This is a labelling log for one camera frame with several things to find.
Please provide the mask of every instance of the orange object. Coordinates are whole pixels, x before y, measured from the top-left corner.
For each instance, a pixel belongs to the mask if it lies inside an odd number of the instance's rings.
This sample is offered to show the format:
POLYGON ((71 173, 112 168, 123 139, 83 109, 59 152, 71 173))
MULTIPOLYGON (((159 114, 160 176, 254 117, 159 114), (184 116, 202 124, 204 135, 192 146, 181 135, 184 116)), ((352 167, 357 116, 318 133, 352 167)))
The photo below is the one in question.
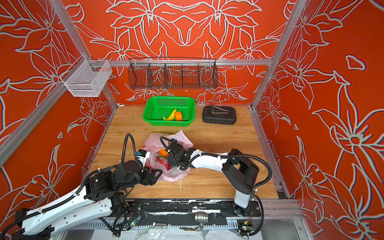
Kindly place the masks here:
POLYGON ((176 118, 176 121, 182 121, 183 120, 183 115, 181 114, 181 112, 176 112, 175 113, 175 118, 176 118))
POLYGON ((162 157, 168 157, 169 156, 169 153, 167 153, 166 149, 161 149, 160 152, 159 152, 160 156, 162 157))

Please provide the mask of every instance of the wooden table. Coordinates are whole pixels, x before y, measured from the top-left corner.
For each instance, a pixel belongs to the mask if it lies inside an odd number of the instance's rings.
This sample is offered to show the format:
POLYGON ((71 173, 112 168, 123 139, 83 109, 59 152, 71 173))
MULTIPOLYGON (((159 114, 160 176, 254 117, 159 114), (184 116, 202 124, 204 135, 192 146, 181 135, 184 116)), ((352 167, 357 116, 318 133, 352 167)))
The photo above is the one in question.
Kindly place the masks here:
MULTIPOLYGON (((188 127, 152 126, 142 118, 144 106, 119 107, 103 139, 90 171, 118 164, 121 159, 122 144, 126 133, 135 139, 136 150, 140 149, 151 133, 174 134, 180 129, 194 144, 194 147, 207 152, 229 152, 236 148, 245 154, 264 158, 252 120, 246 106, 234 107, 237 122, 234 125, 210 124, 202 120, 202 106, 196 106, 195 119, 188 127)), ((133 159, 132 145, 128 140, 125 160, 133 159)), ((266 178, 268 171, 261 163, 256 182, 266 178)), ((278 198, 271 181, 258 188, 260 198, 278 198)), ((190 173, 178 182, 157 182, 154 186, 138 184, 130 193, 131 198, 234 198, 235 189, 224 174, 210 169, 191 169, 190 173)))

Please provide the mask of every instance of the wire mesh basket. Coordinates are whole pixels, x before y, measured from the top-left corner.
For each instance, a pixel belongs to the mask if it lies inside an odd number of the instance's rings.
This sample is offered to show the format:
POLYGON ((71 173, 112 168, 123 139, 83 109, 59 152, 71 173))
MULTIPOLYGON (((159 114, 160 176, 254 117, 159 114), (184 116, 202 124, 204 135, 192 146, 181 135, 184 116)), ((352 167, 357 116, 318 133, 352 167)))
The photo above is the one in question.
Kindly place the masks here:
POLYGON ((130 59, 129 86, 133 89, 215 89, 218 85, 215 59, 174 58, 146 63, 130 59))
POLYGON ((97 97, 100 95, 109 76, 112 74, 112 68, 108 61, 99 71, 94 71, 88 61, 80 61, 72 76, 63 80, 64 85, 74 97, 97 97))

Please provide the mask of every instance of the black tool case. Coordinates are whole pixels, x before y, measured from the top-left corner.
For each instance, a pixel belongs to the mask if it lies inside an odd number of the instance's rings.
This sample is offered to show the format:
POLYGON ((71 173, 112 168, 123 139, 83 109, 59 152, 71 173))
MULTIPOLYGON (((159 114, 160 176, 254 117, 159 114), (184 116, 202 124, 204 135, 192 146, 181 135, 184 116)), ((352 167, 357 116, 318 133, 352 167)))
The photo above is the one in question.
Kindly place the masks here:
POLYGON ((205 106, 203 109, 203 122, 206 123, 217 123, 217 124, 227 124, 233 125, 236 123, 236 110, 231 107, 222 107, 228 112, 224 112, 220 109, 217 109, 213 106, 205 106))

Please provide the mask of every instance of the pink plastic bag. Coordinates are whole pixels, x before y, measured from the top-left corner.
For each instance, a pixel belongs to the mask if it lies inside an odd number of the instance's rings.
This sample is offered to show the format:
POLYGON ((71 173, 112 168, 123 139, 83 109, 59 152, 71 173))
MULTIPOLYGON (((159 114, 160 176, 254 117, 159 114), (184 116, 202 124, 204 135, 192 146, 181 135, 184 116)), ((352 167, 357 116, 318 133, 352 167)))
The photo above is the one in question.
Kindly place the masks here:
POLYGON ((160 132, 152 133, 151 135, 149 135, 149 137, 144 143, 143 149, 150 152, 150 156, 148 159, 150 167, 163 170, 163 174, 159 177, 158 182, 177 182, 189 173, 190 168, 185 171, 181 171, 180 169, 177 169, 177 167, 173 167, 167 170, 163 164, 155 161, 155 157, 159 156, 159 151, 161 149, 164 149, 164 146, 160 142, 161 136, 166 137, 168 139, 176 139, 186 150, 190 147, 193 147, 193 143, 184 135, 182 130, 173 135, 167 135, 166 133, 160 132))

